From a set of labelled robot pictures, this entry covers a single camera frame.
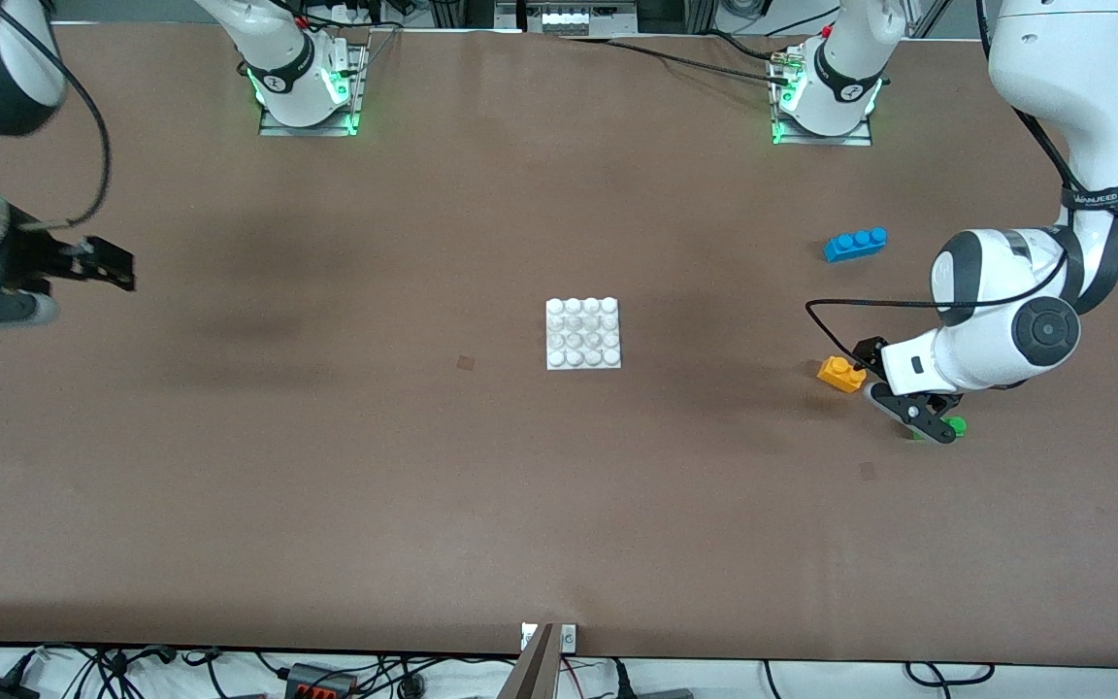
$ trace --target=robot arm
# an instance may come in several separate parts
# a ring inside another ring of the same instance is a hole
[[[307,127],[345,105],[348,41],[302,31],[271,0],[195,0],[231,36],[257,98],[280,123]]]
[[[1063,363],[1081,336],[1079,315],[1118,278],[1118,0],[1005,0],[989,76],[1011,105],[1055,124],[1074,182],[1055,225],[949,239],[930,270],[935,301],[954,302],[939,306],[940,328],[853,350],[887,381],[866,387],[871,402],[938,442],[954,437],[938,417],[959,394]]]
[[[819,136],[851,132],[873,105],[906,26],[903,0],[842,0],[834,25],[795,49],[803,69],[780,111]]]
[[[214,15],[248,65],[258,100],[284,125],[305,127],[344,105],[348,48],[325,32],[305,32],[271,0],[196,0]],[[42,127],[66,93],[61,72],[26,35],[57,56],[48,1],[0,0],[0,136]],[[57,304],[49,278],[101,280],[133,291],[133,257],[105,239],[68,245],[0,195],[0,328],[49,322]]]

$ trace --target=brown table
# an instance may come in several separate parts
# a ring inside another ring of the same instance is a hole
[[[400,36],[351,139],[255,136],[216,27],[59,40],[115,144],[82,233],[141,290],[58,284],[0,333],[0,640],[513,651],[562,620],[587,654],[1118,665],[1118,291],[954,446],[813,377],[807,297],[921,297],[960,227],[1055,216],[975,44],[901,46],[875,144],[824,150],[771,145],[759,85],[571,40]],[[37,217],[96,172],[75,100],[0,139]],[[620,371],[544,371],[551,296],[620,299]]]

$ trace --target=metal frame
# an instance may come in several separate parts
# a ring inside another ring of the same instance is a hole
[[[912,9],[913,4],[909,3],[909,9]],[[935,0],[926,13],[909,23],[909,28],[912,30],[909,36],[912,36],[913,39],[926,39],[931,31],[935,31],[935,26],[944,18],[944,13],[948,11],[950,6],[951,0]]]

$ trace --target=cable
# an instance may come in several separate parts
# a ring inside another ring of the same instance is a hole
[[[935,673],[935,680],[927,681],[922,680],[922,678],[917,677],[913,673],[913,664],[926,665],[931,673]],[[928,687],[930,689],[944,690],[944,699],[951,699],[953,687],[973,687],[974,684],[982,684],[982,682],[985,682],[989,680],[991,677],[995,676],[995,665],[993,663],[986,664],[985,668],[986,668],[985,673],[980,673],[980,676],[968,678],[968,680],[948,680],[948,678],[946,678],[944,673],[939,672],[938,665],[931,662],[904,663],[904,673],[908,676],[909,680],[917,682],[917,684],[920,684],[922,687]]]
[[[761,667],[767,668],[767,684],[770,686],[770,695],[776,699],[784,699],[779,695],[779,688],[776,687],[776,673],[770,672],[770,660],[762,660]]]
[[[562,663],[565,668],[568,668],[568,677],[571,678],[572,687],[577,688],[578,698],[585,699],[585,691],[580,688],[580,681],[577,680],[577,671],[571,667],[571,660],[563,659]]]
[[[266,657],[262,655],[262,651],[253,651],[253,654],[257,657],[257,662],[266,665],[267,671],[275,673],[275,677],[278,677],[278,680],[287,680],[287,668],[284,668],[283,665],[277,668],[275,668],[275,665],[271,665],[267,662]]]
[[[193,660],[190,658],[192,653],[200,653],[201,658]],[[209,672],[209,683],[214,687],[215,695],[218,695],[218,699],[229,699],[229,696],[222,691],[222,686],[218,684],[217,673],[214,673],[214,660],[220,659],[220,657],[222,657],[222,651],[217,646],[206,648],[203,651],[188,651],[188,653],[183,653],[183,664],[190,668],[205,665],[206,672]]]
[[[222,686],[218,684],[218,676],[214,673],[214,660],[206,663],[205,669],[209,671],[209,683],[214,686],[214,693],[218,695],[218,699],[227,699],[227,693],[222,690]]]
[[[977,36],[982,40],[982,53],[989,60],[989,20],[986,18],[986,0],[976,0],[976,10]],[[1025,114],[1025,112],[1017,110],[1015,106],[1012,107],[1012,111],[1016,112],[1017,119],[1021,120],[1021,123],[1025,124],[1025,129],[1029,129],[1030,134],[1033,134],[1033,140],[1038,141],[1038,144],[1042,147],[1046,157],[1050,158],[1051,164],[1055,166],[1063,186],[1077,191],[1086,191],[1086,188],[1081,186],[1078,178],[1073,176],[1072,168],[1069,168],[1069,163],[1060,154],[1059,148],[1055,148],[1055,142],[1051,141],[1051,136],[1048,136],[1046,131],[1044,131],[1038,119],[1034,119],[1032,114]]]
[[[736,39],[736,37],[731,36],[727,31],[718,30],[718,28],[709,28],[709,30],[702,31],[702,35],[717,36],[719,37],[719,39],[727,40],[727,42],[731,44],[732,48],[736,48],[737,51],[740,51],[741,54],[745,54],[750,58],[757,58],[759,59],[759,62],[768,62],[770,59],[770,54],[754,51],[752,48],[749,48],[745,44],[740,44],[739,40]]]
[[[88,681],[91,673],[93,673],[93,668],[96,667],[97,663],[98,661],[96,659],[86,660],[84,667],[82,667],[79,671],[76,671],[76,676],[72,678],[70,684],[68,684],[67,689],[63,691],[63,696],[59,696],[59,699],[67,699],[68,691],[70,691],[74,687],[76,688],[76,699],[79,699],[80,691],[85,689],[85,682]]]
[[[391,686],[398,684],[398,682],[404,681],[405,678],[416,676],[417,673],[419,673],[421,671],[425,671],[425,669],[433,668],[434,665],[437,665],[438,663],[444,663],[444,662],[446,662],[446,659],[430,660],[429,663],[417,665],[417,668],[411,669],[411,671],[405,671],[404,673],[401,673],[400,677],[395,678],[395,680],[387,680],[387,682],[386,682],[385,686],[376,687],[373,689],[370,689],[369,691],[364,691],[364,693],[362,693],[360,696],[373,696],[373,695],[377,695],[381,690],[390,689]],[[341,698],[339,698],[339,699],[347,699],[347,696],[341,696]]]
[[[615,673],[620,682],[620,689],[616,693],[616,699],[636,699],[636,691],[633,691],[633,681],[629,680],[629,670],[624,667],[624,660],[612,659],[615,663]]]
[[[28,28],[19,23],[18,19],[13,18],[8,11],[3,9],[0,4],[0,19],[8,22],[13,30],[17,30],[19,36],[22,36],[28,44],[32,44],[32,48],[36,48],[42,56],[53,63],[58,72],[61,72],[63,76],[67,79],[67,83],[72,85],[72,89],[75,89],[76,94],[79,94],[80,100],[88,106],[89,115],[93,116],[93,122],[97,124],[98,140],[102,142],[102,176],[97,186],[97,193],[93,197],[93,204],[88,205],[88,208],[84,212],[79,214],[78,217],[63,218],[63,220],[54,221],[39,221],[32,223],[31,225],[21,225],[20,230],[54,230],[61,229],[61,227],[75,227],[83,225],[84,221],[93,218],[94,214],[98,212],[102,208],[102,204],[106,201],[106,191],[111,188],[111,132],[106,131],[106,120],[102,119],[102,111],[97,108],[96,103],[93,102],[93,97],[89,96],[85,86],[80,84],[79,79],[72,74],[72,70],[67,66],[63,65],[63,59],[59,59],[54,51],[50,51],[48,46],[40,42],[40,39],[31,32]]]
[[[378,58],[378,54],[381,54],[382,51],[386,51],[387,46],[390,46],[390,44],[391,44],[391,39],[395,39],[395,35],[399,34],[400,31],[404,31],[404,26],[392,26],[391,27],[391,31],[386,36],[386,39],[382,40],[382,45],[379,46],[378,48],[373,49],[372,54],[369,54],[368,62],[364,62],[364,69],[366,70],[369,69],[369,66],[373,65],[373,59]]]
[[[693,62],[692,58],[683,58],[680,56],[672,56],[671,54],[664,54],[661,51],[655,51],[653,48],[644,48],[644,46],[634,46],[631,44],[620,44],[617,40],[605,40],[604,46],[615,46],[616,48],[626,48],[628,51],[636,51],[637,54],[645,54],[646,56],[653,56],[655,58],[662,58],[664,62],[675,62],[683,63],[686,66],[693,66],[695,68],[702,68],[702,70],[717,72],[718,74],[742,77],[748,79],[757,79],[762,83],[769,83],[773,85],[787,85],[788,81],[781,77],[764,76],[758,74],[750,74],[750,72],[737,70],[736,68],[728,68],[724,66],[711,65],[711,63]]]
[[[875,306],[887,306],[887,309],[982,309],[986,305],[1003,305],[1003,304],[1015,304],[1022,297],[1032,296],[1034,293],[1042,291],[1042,287],[1051,283],[1055,275],[1060,274],[1060,270],[1063,268],[1063,264],[1069,259],[1069,252],[1065,248],[1061,248],[1060,258],[1055,261],[1055,265],[1051,267],[1050,274],[1046,274],[1046,278],[1033,285],[1030,291],[1022,291],[1015,296],[1008,297],[994,297],[991,301],[889,301],[889,300],[878,300],[877,297],[814,297],[812,301],[805,302],[805,313],[808,313],[808,318],[813,319],[813,322],[817,323],[817,328],[830,338],[831,342],[837,347],[840,352],[852,359],[852,361],[860,362],[852,355],[847,347],[844,347],[840,342],[840,338],[835,337],[834,332],[831,332],[831,328],[826,328],[826,323],[822,322],[822,319],[817,318],[817,313],[813,312],[814,305],[875,305]]]
[[[825,18],[827,15],[834,15],[835,12],[839,12],[839,11],[840,11],[839,8],[831,8],[830,10],[827,10],[825,12],[813,15],[812,18],[804,18],[804,19],[800,19],[798,22],[793,22],[789,26],[781,26],[781,27],[777,28],[776,30],[768,31],[767,34],[764,34],[762,37],[776,36],[777,34],[783,34],[785,31],[788,31],[789,28],[793,28],[793,27],[807,26],[808,22],[817,21],[817,19]]]

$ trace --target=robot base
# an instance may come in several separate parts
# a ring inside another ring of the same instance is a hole
[[[332,79],[332,89],[345,89],[349,94],[344,105],[339,106],[326,119],[306,127],[292,127],[280,123],[275,116],[262,107],[262,122],[257,125],[258,136],[356,136],[360,130],[360,107],[364,101],[364,68],[369,51],[364,46],[348,46],[348,72],[344,79]]]
[[[776,58],[767,62],[767,75],[771,77],[783,77],[797,84],[798,81],[798,57],[797,48],[789,48],[786,53],[776,54]],[[806,131],[803,125],[779,107],[780,102],[790,98],[789,85],[770,85],[770,142],[771,143],[798,143],[803,145],[873,145],[873,136],[870,131],[869,114],[861,120],[849,133],[843,136],[819,136],[819,134]]]

